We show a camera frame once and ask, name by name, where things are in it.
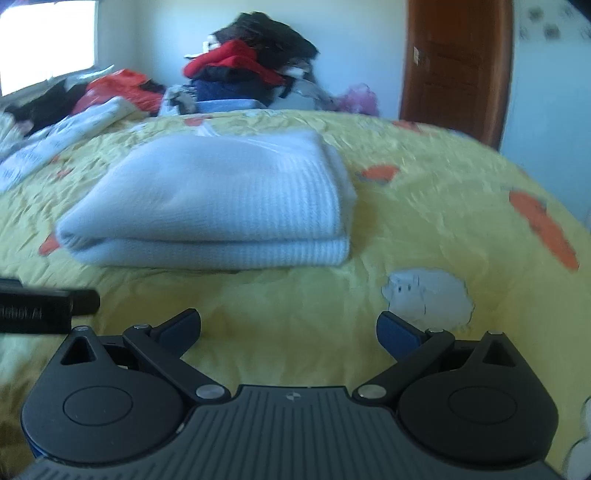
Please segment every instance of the wall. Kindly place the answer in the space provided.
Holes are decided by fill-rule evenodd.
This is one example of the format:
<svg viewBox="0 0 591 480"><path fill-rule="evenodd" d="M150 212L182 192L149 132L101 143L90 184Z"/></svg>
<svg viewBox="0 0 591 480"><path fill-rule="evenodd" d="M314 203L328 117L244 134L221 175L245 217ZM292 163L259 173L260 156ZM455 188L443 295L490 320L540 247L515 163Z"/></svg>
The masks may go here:
<svg viewBox="0 0 591 480"><path fill-rule="evenodd" d="M210 33L242 11L291 25L320 51L318 82L339 94L367 83L384 116L398 118L406 44L405 0L138 0L140 66L156 81L182 83L183 55L199 53Z"/></svg>
<svg viewBox="0 0 591 480"><path fill-rule="evenodd" d="M563 0L515 0L511 97L501 153L584 222L591 210L591 24ZM541 7L544 18L528 11ZM559 40L543 26L556 24Z"/></svg>
<svg viewBox="0 0 591 480"><path fill-rule="evenodd" d="M138 69L137 10L135 0L100 0L98 66Z"/></svg>

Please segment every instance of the red clothing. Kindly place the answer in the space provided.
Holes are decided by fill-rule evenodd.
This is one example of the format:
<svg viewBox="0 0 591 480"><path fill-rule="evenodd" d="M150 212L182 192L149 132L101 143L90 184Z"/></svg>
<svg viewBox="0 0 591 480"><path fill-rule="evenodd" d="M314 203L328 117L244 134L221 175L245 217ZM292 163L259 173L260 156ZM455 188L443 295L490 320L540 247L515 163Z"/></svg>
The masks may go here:
<svg viewBox="0 0 591 480"><path fill-rule="evenodd" d="M258 74L261 80L269 85L283 85L284 83L281 75L266 69L256 61L256 51L242 40L227 41L221 47L198 56L187 64L183 74L187 78L193 78L199 70L208 65L247 69Z"/></svg>

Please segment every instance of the black device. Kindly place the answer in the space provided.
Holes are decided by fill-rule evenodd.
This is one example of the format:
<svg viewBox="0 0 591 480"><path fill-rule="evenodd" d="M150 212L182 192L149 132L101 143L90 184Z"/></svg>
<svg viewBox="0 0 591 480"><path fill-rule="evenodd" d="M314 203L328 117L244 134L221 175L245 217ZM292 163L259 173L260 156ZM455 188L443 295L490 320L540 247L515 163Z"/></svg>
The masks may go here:
<svg viewBox="0 0 591 480"><path fill-rule="evenodd" d="M0 333L67 335L73 316L92 315L99 307L94 290L31 288L0 278Z"/></svg>
<svg viewBox="0 0 591 480"><path fill-rule="evenodd" d="M76 327L22 408L37 460L21 480L557 480L544 463L557 409L502 333L421 332L384 312L398 361L344 387L227 388L180 357L186 310L121 336Z"/></svg>

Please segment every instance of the gray ribbed panel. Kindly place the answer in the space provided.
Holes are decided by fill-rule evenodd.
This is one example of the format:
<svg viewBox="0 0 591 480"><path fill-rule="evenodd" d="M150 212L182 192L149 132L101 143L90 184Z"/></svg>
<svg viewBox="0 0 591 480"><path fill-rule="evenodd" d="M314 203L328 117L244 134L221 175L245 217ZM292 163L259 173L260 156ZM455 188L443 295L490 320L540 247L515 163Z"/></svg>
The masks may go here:
<svg viewBox="0 0 591 480"><path fill-rule="evenodd" d="M143 460L82 469L40 460L22 480L557 480L542 463L469 471L411 443L390 412L341 388L244 387L199 407L173 442Z"/></svg>

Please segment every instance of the silver screw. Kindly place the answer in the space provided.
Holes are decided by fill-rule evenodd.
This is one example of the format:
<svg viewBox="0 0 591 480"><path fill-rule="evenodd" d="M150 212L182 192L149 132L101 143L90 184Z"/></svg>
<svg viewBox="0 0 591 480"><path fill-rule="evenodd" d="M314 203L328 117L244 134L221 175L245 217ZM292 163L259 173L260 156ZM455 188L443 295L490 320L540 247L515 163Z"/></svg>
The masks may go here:
<svg viewBox="0 0 591 480"><path fill-rule="evenodd" d="M379 398L385 397L386 389L381 385L363 385L363 387L359 387L357 393L361 398L367 398L368 400L377 400Z"/></svg>
<svg viewBox="0 0 591 480"><path fill-rule="evenodd" d="M217 400L222 398L226 390L221 385L202 385L195 390L195 395L204 400Z"/></svg>

